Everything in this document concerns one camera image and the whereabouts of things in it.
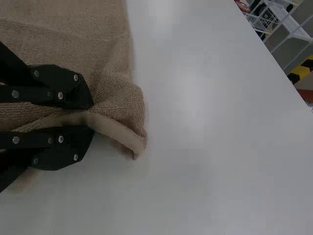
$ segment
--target white shelf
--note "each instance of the white shelf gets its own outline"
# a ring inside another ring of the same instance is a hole
[[[288,12],[277,3],[266,0],[265,4],[280,21],[282,21],[285,16],[288,15]],[[288,30],[289,33],[292,33],[290,35],[291,37],[302,39],[308,42],[312,41],[312,38],[302,27],[295,31],[299,27],[299,24],[291,15],[287,16],[286,19],[282,21],[282,25],[286,28],[286,30]]]
[[[273,26],[278,24],[275,20],[266,20],[262,17],[251,15],[249,13],[244,13],[244,15],[254,30],[261,33],[270,34]]]

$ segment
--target bolt head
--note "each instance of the bolt head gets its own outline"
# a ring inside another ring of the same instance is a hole
[[[12,139],[13,144],[18,144],[20,142],[20,138],[18,136],[13,137]]]
[[[62,93],[62,92],[59,92],[59,93],[58,93],[58,98],[59,98],[59,99],[63,99],[63,93]]]
[[[34,71],[34,75],[35,75],[36,77],[39,77],[39,72],[38,72],[37,70],[35,70],[35,71]]]
[[[12,91],[12,96],[16,99],[20,96],[20,93],[18,91]]]
[[[63,143],[64,141],[64,137],[63,136],[59,136],[59,143]]]

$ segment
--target red object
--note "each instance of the red object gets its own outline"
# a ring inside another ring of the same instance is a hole
[[[313,91],[297,89],[301,97],[308,103],[313,103]]]
[[[239,0],[237,0],[237,1],[235,1],[235,2],[236,2],[237,6],[239,7],[239,9],[240,9],[242,12],[248,13],[248,12],[250,11],[249,7],[248,7],[246,4],[244,4],[243,2],[241,2],[241,1],[239,1]]]

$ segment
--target metal screw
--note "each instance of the metal screw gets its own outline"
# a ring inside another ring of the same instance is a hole
[[[59,136],[59,143],[62,143],[64,141],[63,136]]]
[[[33,160],[33,164],[34,164],[34,165],[37,165],[38,162],[39,162],[39,159],[38,159],[38,158],[35,158],[35,159]]]
[[[20,93],[18,91],[12,91],[12,96],[16,99],[20,96]]]
[[[13,144],[18,144],[20,142],[20,138],[18,136],[13,137],[12,139]]]
[[[59,92],[59,93],[58,93],[58,98],[59,98],[59,99],[63,99],[63,93],[62,93],[62,92]]]

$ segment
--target wire rack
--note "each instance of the wire rack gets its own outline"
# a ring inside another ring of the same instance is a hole
[[[245,17],[250,22],[255,31],[270,34],[272,30],[279,24],[279,21],[270,11],[268,11],[266,14],[269,14],[267,19],[264,19],[260,16],[251,15],[249,13],[244,13]]]

